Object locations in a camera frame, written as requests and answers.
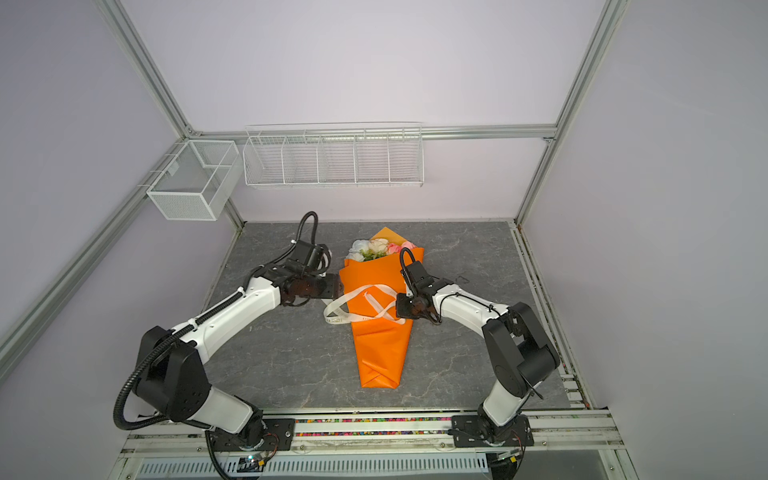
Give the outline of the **orange wrapping paper sheet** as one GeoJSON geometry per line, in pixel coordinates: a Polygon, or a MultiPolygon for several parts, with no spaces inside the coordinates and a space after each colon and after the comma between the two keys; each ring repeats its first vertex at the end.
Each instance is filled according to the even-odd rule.
{"type": "MultiPolygon", "coordinates": [[[[387,227],[371,239],[374,238],[386,238],[401,246],[407,241],[387,227]]],[[[411,251],[416,260],[424,259],[422,248],[416,246],[411,251]]],[[[365,262],[346,258],[340,270],[344,292],[360,291],[346,303],[346,308],[364,318],[351,325],[363,388],[395,389],[400,385],[413,327],[411,320],[396,316],[392,304],[398,293],[406,292],[401,270],[399,253],[374,254],[365,262]]]]}

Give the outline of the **white fake rose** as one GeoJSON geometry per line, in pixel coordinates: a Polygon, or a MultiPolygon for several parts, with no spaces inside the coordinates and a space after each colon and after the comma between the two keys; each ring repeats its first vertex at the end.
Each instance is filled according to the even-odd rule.
{"type": "Polygon", "coordinates": [[[346,258],[356,262],[365,262],[374,256],[369,240],[355,240],[350,247],[346,258]]]}

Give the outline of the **cream fake rose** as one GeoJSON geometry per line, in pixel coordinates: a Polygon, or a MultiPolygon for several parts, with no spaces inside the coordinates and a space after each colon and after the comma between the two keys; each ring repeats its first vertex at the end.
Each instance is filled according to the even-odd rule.
{"type": "Polygon", "coordinates": [[[369,249],[374,254],[386,255],[390,242],[386,238],[374,238],[369,241],[369,249]]]}

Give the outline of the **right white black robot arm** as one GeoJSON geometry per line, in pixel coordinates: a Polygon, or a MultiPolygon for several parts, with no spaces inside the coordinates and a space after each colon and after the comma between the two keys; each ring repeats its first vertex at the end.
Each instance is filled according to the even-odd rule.
{"type": "Polygon", "coordinates": [[[561,365],[553,341],[526,303],[493,303],[427,272],[413,251],[399,253],[406,291],[396,296],[396,315],[435,325],[453,320],[484,339],[495,383],[475,414],[452,417],[448,434],[458,448],[517,447],[534,444],[522,413],[538,385],[561,365]]]}

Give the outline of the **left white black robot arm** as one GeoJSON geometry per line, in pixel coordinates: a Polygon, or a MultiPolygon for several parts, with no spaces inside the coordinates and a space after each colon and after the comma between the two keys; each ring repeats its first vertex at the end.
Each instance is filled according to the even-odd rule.
{"type": "Polygon", "coordinates": [[[331,259],[327,245],[297,233],[285,252],[256,267],[231,295],[172,328],[146,331],[134,370],[117,394],[114,425],[123,431],[162,422],[198,428],[222,479],[230,475],[217,459],[218,443],[250,453],[251,462],[264,469],[281,437],[269,429],[262,409],[213,386],[205,365],[262,315],[339,296],[340,280],[328,271],[331,259]]]}

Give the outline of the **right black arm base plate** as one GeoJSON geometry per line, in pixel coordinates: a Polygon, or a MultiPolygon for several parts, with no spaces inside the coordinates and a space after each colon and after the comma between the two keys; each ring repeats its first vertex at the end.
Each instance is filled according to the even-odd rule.
{"type": "Polygon", "coordinates": [[[515,416],[502,426],[480,414],[451,417],[448,434],[457,448],[530,447],[534,445],[532,428],[524,414],[515,416]]]}

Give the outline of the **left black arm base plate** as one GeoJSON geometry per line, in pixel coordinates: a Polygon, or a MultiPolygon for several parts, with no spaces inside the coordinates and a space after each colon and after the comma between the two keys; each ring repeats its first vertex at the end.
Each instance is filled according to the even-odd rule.
{"type": "Polygon", "coordinates": [[[211,433],[216,452],[287,451],[291,448],[296,419],[291,417],[252,420],[236,434],[216,429],[211,433]]]}

